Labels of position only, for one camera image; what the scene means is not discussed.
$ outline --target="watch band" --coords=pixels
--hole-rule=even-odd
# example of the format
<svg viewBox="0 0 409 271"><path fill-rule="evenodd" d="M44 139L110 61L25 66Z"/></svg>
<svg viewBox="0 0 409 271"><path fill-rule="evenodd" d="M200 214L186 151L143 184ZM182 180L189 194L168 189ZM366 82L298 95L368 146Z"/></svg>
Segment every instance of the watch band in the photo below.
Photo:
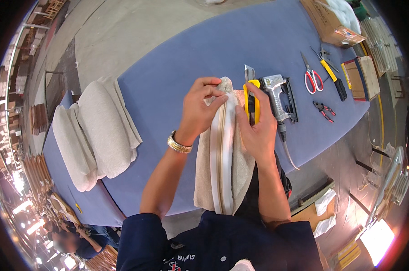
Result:
<svg viewBox="0 0 409 271"><path fill-rule="evenodd" d="M188 153L190 153L191 150L192 150L192 146L187 147L187 146L184 146L184 145L181 145L181 144L177 143L177 142L174 140L174 138L173 138L174 135L175 135L175 133L176 133L176 130L173 130L173 131L170 133L170 136L169 136L168 139L167 139L167 145L169 145L171 149L174 149L174 150L177 151L178 153L181 153L181 154L188 154Z"/></svg>

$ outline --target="concrete floor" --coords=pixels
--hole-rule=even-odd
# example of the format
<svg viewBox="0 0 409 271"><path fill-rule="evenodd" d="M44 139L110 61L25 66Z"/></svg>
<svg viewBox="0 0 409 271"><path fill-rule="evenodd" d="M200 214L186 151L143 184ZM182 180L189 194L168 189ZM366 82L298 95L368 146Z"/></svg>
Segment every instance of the concrete floor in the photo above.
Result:
<svg viewBox="0 0 409 271"><path fill-rule="evenodd" d="M222 5L203 7L194 0L173 0L169 4L158 0L97 0L91 3L89 0L72 1L58 34L49 47L42 49L38 55L30 82L32 88L29 91L32 93L28 94L28 102L32 104L36 98L36 86L42 79L40 73L44 67L63 71L65 80L62 89L72 89L79 93L89 82L102 75L120 75L154 47L186 28L230 9L256 2L228 0ZM162 14L169 16L161 19ZM367 219L364 211L352 200L348 200L348 192L356 195L368 208L376 195L372 186L358 190L364 179L363 174L367 172L355 164L355 159L370 164L371 158L372 162L380 164L378 154L371 156L368 131L374 144L383 144L384 147L388 142L392 146L404 145L406 102L398 100L394 107L388 81L383 77L379 83L384 141L381 141L381 110L379 98L376 98L369 109L370 128L366 115L330 148L303 165L300 171L288 174L293 186L289 199L291 206L296 205L298 198L305 197L320 187L327 177L336 182L336 225L317 238L328 259L359 232L359 226L364 225ZM47 92L57 95L58 85L59 81L55 77L49 78ZM389 160L384 159L383 168L388 163ZM408 201L409 196L402 206L392 210L390 219L387 220L395 232L400 229L400 221ZM168 238L198 225L202 212L203 210L196 210L166 217L162 223ZM368 270L372 267L368 253L363 250L362 255L349 265L348 270Z"/></svg>

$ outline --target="zipper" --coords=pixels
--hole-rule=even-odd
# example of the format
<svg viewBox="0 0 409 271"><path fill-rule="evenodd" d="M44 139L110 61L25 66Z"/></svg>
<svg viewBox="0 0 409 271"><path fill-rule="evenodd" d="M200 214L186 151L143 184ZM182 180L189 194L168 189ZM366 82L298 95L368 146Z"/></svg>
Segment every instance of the zipper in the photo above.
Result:
<svg viewBox="0 0 409 271"><path fill-rule="evenodd" d="M226 122L226 108L227 103L223 103L220 107L220 117L218 121L217 134L217 184L218 197L220 198L221 214L225 215L224 196L223 196L223 140L224 140L224 126Z"/></svg>

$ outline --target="pliers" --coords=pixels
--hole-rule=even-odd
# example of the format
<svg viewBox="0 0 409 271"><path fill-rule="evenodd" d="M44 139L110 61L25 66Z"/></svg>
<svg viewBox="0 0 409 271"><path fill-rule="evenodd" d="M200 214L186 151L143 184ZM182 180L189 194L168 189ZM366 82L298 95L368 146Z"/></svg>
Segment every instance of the pliers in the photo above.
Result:
<svg viewBox="0 0 409 271"><path fill-rule="evenodd" d="M329 108L328 106L324 105L324 104L320 104L316 101L313 101L314 106L316 106L317 109L319 109L319 112L331 123L334 123L334 121L327 116L327 114L325 114L325 110L329 111L333 116L335 116L335 112Z"/></svg>

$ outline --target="black handle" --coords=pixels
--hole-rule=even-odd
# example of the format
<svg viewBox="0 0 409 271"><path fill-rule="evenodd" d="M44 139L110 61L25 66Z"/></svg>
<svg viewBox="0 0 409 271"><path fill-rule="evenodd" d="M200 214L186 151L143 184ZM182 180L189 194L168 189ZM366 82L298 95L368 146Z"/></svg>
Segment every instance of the black handle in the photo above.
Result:
<svg viewBox="0 0 409 271"><path fill-rule="evenodd" d="M340 80L340 78L337 78L337 81L335 81L334 84L336 85L337 93L340 96L340 100L345 101L346 98L348 98L348 95L346 94L346 89L342 83L342 80Z"/></svg>

